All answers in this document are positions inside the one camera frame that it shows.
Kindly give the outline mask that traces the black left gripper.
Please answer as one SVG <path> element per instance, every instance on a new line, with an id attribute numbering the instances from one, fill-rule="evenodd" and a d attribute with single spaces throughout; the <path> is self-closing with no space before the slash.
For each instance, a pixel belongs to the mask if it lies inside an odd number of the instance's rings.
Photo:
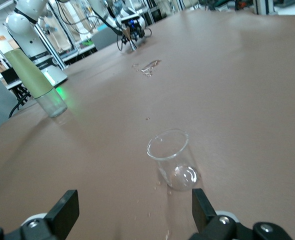
<path id="1" fill-rule="evenodd" d="M 144 20 L 141 21 L 140 19 L 123 19 L 122 25 L 124 26 L 124 29 L 129 35 L 136 35 L 136 41 L 145 37 Z M 124 33 L 122 34 L 121 42 L 123 44 L 127 43 L 127 37 Z"/>

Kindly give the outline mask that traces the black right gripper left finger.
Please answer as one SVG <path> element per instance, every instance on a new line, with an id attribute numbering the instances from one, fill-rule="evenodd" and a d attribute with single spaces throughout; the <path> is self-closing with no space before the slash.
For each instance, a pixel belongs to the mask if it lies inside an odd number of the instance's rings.
<path id="1" fill-rule="evenodd" d="M 19 228 L 0 240 L 65 240 L 80 215 L 78 191 L 68 190 L 47 212 L 29 217 Z"/>

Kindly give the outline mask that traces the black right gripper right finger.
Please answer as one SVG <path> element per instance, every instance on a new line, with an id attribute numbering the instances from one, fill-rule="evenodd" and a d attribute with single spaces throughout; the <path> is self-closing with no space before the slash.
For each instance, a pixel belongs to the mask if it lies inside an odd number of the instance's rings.
<path id="1" fill-rule="evenodd" d="M 197 228 L 191 240 L 291 240 L 279 225 L 257 222 L 247 228 L 231 213 L 217 213 L 201 188 L 192 190 L 192 216 Z"/>

